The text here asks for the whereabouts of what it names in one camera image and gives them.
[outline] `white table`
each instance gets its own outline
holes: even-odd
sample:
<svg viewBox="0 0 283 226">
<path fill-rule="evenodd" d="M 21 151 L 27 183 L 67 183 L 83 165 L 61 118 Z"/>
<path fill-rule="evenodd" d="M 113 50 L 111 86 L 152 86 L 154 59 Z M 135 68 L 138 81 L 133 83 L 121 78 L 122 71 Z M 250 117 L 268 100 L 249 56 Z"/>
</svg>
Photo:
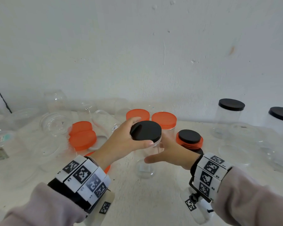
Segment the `white table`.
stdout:
<svg viewBox="0 0 283 226">
<path fill-rule="evenodd" d="M 30 128 L 25 127 L 21 130 L 21 135 L 29 133 L 37 125 L 38 122 Z M 178 121 L 176 132 L 182 129 L 197 131 L 204 138 L 203 151 L 218 155 L 218 146 L 222 140 L 210 134 L 211 128 L 212 124 L 209 123 Z M 189 171 L 160 162 L 156 165 L 157 172 L 152 179 L 140 179 L 134 173 L 135 162 L 131 153 L 111 165 L 108 174 L 112 182 L 109 189 L 115 192 L 115 200 L 102 226 L 197 225 L 180 198 L 180 191 L 188 186 L 191 178 Z M 0 190 L 0 209 L 7 211 L 11 207 L 26 203 L 34 186 L 39 182 L 48 183 L 58 170 L 60 168 L 52 173 L 39 171 L 38 176 L 21 189 L 11 192 Z M 283 174 L 274 171 L 256 154 L 253 163 L 243 170 L 262 185 L 269 185 L 275 192 L 283 195 Z M 215 215 L 206 225 L 226 224 Z"/>
</svg>

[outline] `hand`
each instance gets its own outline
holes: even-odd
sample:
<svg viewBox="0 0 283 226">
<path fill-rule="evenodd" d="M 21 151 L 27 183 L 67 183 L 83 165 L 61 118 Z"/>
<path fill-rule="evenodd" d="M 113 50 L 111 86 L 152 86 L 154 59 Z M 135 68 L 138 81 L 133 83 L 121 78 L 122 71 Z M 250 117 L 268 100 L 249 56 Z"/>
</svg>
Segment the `hand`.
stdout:
<svg viewBox="0 0 283 226">
<path fill-rule="evenodd" d="M 92 158 L 101 168 L 106 168 L 111 163 L 125 157 L 130 152 L 151 147 L 152 140 L 132 140 L 131 126 L 140 121 L 140 117 L 130 118 L 117 128 L 104 145 L 92 154 Z"/>
<path fill-rule="evenodd" d="M 200 156 L 200 154 L 180 146 L 164 133 L 162 133 L 161 143 L 164 151 L 155 155 L 147 156 L 144 159 L 145 163 L 165 161 L 177 166 L 182 166 L 186 170 L 190 170 L 196 159 Z"/>
</svg>

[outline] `orange lid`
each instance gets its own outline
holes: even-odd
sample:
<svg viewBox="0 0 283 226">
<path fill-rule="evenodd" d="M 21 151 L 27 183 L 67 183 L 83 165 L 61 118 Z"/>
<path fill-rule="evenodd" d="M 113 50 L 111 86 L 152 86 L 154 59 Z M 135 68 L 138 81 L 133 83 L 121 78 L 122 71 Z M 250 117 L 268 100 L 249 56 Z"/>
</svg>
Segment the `orange lid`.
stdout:
<svg viewBox="0 0 283 226">
<path fill-rule="evenodd" d="M 92 155 L 93 153 L 94 153 L 94 152 L 90 152 L 90 153 L 88 153 L 88 154 L 85 155 L 85 156 L 90 156 L 90 155 Z M 105 174 L 108 173 L 109 169 L 110 169 L 110 165 L 104 170 Z"/>
<path fill-rule="evenodd" d="M 149 121 L 150 120 L 150 113 L 147 110 L 144 109 L 133 109 L 127 112 L 126 114 L 126 120 L 132 118 L 132 117 L 141 117 L 140 121 Z"/>
<path fill-rule="evenodd" d="M 89 121 L 79 121 L 72 125 L 71 132 L 69 133 L 69 136 L 74 135 L 75 133 L 91 130 L 92 131 L 92 124 Z"/>
<path fill-rule="evenodd" d="M 158 112 L 152 115 L 152 121 L 158 123 L 162 129 L 172 129 L 176 126 L 177 118 L 168 112 Z"/>
<path fill-rule="evenodd" d="M 69 138 L 69 143 L 76 151 L 83 151 L 90 148 L 97 141 L 94 131 L 86 130 L 73 134 Z"/>
</svg>

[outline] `person's left hand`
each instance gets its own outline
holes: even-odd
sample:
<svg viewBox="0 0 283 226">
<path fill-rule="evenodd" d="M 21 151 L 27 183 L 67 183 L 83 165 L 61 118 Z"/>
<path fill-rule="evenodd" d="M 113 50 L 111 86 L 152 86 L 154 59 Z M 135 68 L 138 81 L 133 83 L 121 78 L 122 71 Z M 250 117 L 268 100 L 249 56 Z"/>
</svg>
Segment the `person's left hand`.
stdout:
<svg viewBox="0 0 283 226">
<path fill-rule="evenodd" d="M 152 140 L 132 140 L 130 136 L 131 126 L 139 122 L 140 119 L 140 117 L 134 117 L 122 123 L 106 143 L 92 154 L 92 158 L 101 168 L 106 168 L 132 151 L 148 148 L 154 144 Z"/>
</svg>

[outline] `gray sleeve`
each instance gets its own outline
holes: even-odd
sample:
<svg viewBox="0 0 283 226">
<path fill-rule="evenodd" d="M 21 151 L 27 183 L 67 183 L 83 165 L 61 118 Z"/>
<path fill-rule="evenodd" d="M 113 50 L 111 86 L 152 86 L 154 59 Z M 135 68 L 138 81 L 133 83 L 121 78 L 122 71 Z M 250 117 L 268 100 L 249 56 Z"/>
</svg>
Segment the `gray sleeve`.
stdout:
<svg viewBox="0 0 283 226">
<path fill-rule="evenodd" d="M 283 226 L 283 197 L 259 185 L 237 167 L 222 180 L 212 207 L 231 225 Z"/>
<path fill-rule="evenodd" d="M 86 213 L 78 205 L 40 183 L 29 202 L 8 211 L 0 226 L 73 226 L 85 218 Z"/>
</svg>

